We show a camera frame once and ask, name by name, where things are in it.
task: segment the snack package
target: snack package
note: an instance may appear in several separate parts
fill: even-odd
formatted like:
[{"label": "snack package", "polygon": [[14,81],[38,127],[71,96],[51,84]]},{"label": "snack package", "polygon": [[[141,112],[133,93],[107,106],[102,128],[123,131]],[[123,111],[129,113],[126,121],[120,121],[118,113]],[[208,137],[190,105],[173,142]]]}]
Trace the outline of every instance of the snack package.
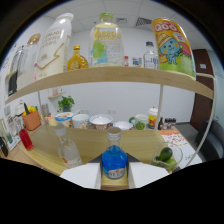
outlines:
[{"label": "snack package", "polygon": [[159,69],[182,72],[196,80],[194,57],[183,29],[166,18],[153,20],[152,28],[156,39]]}]

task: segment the door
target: door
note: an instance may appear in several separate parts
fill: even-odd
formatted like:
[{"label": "door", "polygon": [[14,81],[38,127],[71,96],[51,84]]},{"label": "door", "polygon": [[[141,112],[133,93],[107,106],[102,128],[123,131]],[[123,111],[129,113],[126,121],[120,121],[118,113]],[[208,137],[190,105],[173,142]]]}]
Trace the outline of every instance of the door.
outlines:
[{"label": "door", "polygon": [[[195,68],[197,73],[210,74],[214,76],[212,64],[208,56],[207,50],[192,50],[195,60]],[[208,88],[213,89],[213,80],[206,77],[197,77],[196,81],[204,84]],[[204,119],[209,119],[212,111],[213,100],[195,93],[194,106],[191,115],[190,124],[199,131],[201,123]]]}]

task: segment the green cap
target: green cap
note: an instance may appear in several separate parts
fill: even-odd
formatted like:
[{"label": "green cap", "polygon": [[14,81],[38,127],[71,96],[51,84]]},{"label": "green cap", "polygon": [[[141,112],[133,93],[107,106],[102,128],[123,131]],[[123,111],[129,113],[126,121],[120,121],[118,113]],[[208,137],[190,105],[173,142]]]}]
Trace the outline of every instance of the green cap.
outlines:
[{"label": "green cap", "polygon": [[100,19],[101,19],[102,17],[104,17],[104,16],[109,16],[109,17],[111,17],[111,19],[113,19],[113,14],[110,13],[110,12],[103,12],[103,13],[101,13],[101,14],[100,14]]}]

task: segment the green plant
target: green plant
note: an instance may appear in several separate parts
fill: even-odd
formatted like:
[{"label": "green plant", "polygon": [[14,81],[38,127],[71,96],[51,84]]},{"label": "green plant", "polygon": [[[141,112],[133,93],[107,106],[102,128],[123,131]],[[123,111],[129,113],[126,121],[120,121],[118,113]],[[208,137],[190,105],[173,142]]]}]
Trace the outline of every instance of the green plant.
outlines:
[{"label": "green plant", "polygon": [[71,96],[68,97],[62,96],[62,100],[58,101],[59,110],[57,110],[57,112],[63,111],[64,107],[68,107],[71,110],[73,105],[75,105],[75,102]]}]

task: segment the potted plant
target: potted plant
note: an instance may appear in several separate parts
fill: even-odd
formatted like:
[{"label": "potted plant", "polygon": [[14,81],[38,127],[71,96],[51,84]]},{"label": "potted plant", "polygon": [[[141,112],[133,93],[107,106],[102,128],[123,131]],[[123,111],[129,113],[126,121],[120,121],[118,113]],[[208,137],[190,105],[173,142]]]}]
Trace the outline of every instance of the potted plant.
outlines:
[{"label": "potted plant", "polygon": [[62,96],[62,100],[58,101],[59,110],[57,110],[57,112],[71,112],[71,108],[73,105],[75,105],[75,102],[71,96]]}]

